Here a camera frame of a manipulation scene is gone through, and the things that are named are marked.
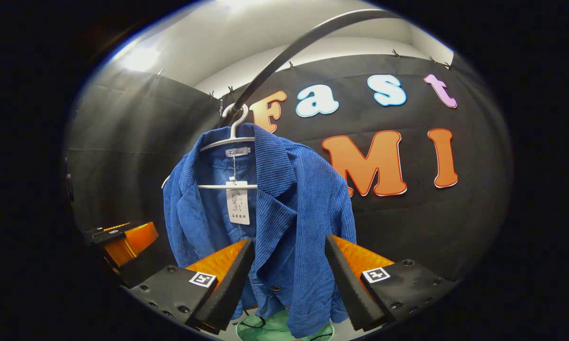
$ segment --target curved metal bar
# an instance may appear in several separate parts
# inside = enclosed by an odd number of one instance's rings
[[[298,54],[304,48],[308,47],[320,38],[332,33],[340,28],[356,24],[356,22],[362,22],[371,19],[379,18],[395,18],[402,19],[399,15],[395,15],[390,11],[384,11],[383,9],[359,9],[356,11],[349,11],[343,13],[336,17],[330,18],[329,20],[319,24],[312,30],[309,30],[306,34],[298,37],[296,41],[293,41],[291,45],[280,52],[271,62],[269,62],[263,70],[248,84],[248,86],[243,90],[240,97],[234,103],[232,110],[228,117],[226,117],[221,124],[223,124],[229,118],[234,117],[243,107],[243,104],[248,101],[251,95],[267,80],[272,73],[281,67],[284,63],[289,61],[291,57]]]

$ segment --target clothing tag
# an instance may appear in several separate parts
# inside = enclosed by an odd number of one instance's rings
[[[250,153],[250,147],[227,149],[226,150],[226,157],[228,157],[228,158],[239,157],[241,155],[247,155],[248,153]]]
[[[247,181],[228,181],[226,184],[246,185]],[[227,211],[230,222],[234,224],[250,225],[248,215],[248,197],[246,189],[226,189]]]

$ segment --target white wall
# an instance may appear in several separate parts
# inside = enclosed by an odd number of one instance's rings
[[[233,86],[236,89],[251,82],[263,67],[286,47],[287,45],[271,48],[240,60],[211,75],[194,87],[204,93],[214,90],[214,96],[219,98],[228,93],[228,86]],[[392,49],[395,49],[402,56],[427,59],[427,55],[417,48],[397,41],[369,37],[325,37],[293,56],[291,62],[293,65],[301,65],[312,61],[355,54],[393,54]],[[289,63],[287,62],[278,71],[288,67]]]
[[[430,36],[426,32],[414,25],[410,25],[410,34],[413,39],[413,46],[426,56],[432,56],[439,63],[453,61],[453,50],[444,46],[440,41]]]

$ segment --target jacket sleeve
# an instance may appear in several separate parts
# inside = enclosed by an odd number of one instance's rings
[[[163,190],[164,222],[167,228],[172,254],[180,268],[199,261],[199,257],[196,255],[193,246],[191,246],[183,233],[183,228],[177,214],[177,202],[181,198],[181,191],[176,184],[176,179],[179,178],[181,165],[184,160],[185,158],[172,170]]]
[[[344,179],[336,181],[335,183],[330,214],[333,235],[356,243],[356,225],[354,224],[352,202],[347,191],[347,183],[345,183]],[[334,323],[341,323],[348,317],[337,285],[334,287],[333,298],[331,300],[330,317]]]

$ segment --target black fabric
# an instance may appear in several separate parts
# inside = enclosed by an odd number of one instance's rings
[[[219,120],[219,100],[163,76],[106,68],[74,108],[66,157],[78,228],[154,222],[159,237],[122,266],[129,285],[175,259],[161,184],[198,136]]]
[[[459,65],[459,72],[454,65]],[[457,108],[445,106],[423,80],[430,73],[446,84]],[[384,107],[374,100],[367,78],[380,74],[400,80],[407,95],[403,105]],[[295,112],[297,94],[315,84],[329,86],[339,108],[332,114],[302,118]],[[362,197],[348,179],[354,189],[358,245],[393,261],[415,259],[452,280],[467,274],[484,255],[505,217],[512,153],[501,111],[484,82],[467,64],[461,65],[460,58],[453,60],[452,71],[429,60],[381,54],[295,65],[292,71],[274,73],[247,105],[279,90],[287,99],[280,103],[280,119],[271,119],[278,126],[274,134],[308,145],[329,162],[321,145],[325,138],[347,135],[366,156],[377,132],[396,130],[402,135],[399,155],[406,193],[376,196],[375,177],[369,194]],[[252,115],[247,122],[253,122]],[[437,159],[427,136],[434,128],[453,133],[459,182],[451,188],[434,186]]]

